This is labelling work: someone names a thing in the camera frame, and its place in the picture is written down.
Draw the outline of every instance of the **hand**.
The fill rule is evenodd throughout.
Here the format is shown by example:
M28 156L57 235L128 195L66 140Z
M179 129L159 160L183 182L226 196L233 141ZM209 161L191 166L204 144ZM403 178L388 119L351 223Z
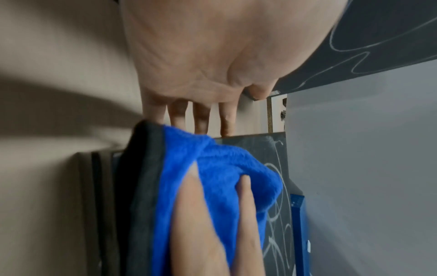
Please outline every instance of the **hand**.
M243 88L266 98L278 78L319 46L347 0L122 0L126 37L146 119L184 128L193 102L196 133L219 104L221 135L235 129Z
M170 258L174 276L265 276L250 178L237 186L240 218L231 268L212 224L194 164L178 191L172 216Z

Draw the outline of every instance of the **chalkboard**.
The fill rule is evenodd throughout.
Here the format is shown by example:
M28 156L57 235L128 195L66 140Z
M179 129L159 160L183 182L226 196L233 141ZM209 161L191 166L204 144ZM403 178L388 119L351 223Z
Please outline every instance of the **chalkboard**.
M316 52L280 79L272 95L436 58L436 0L351 0Z
M263 244L264 266L267 276L292 275L295 268L290 193L302 191L288 175L285 132L245 135L216 139L218 143L241 147L258 161L278 172L283 179L283 190L276 204L269 210Z

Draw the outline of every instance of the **beige surface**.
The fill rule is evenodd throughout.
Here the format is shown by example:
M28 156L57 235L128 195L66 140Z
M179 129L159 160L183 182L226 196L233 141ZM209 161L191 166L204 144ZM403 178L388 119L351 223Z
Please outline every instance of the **beige surface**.
M0 53L0 274L84 275L74 154L123 145L141 111L117 5L0 0ZM243 100L237 134L259 110Z

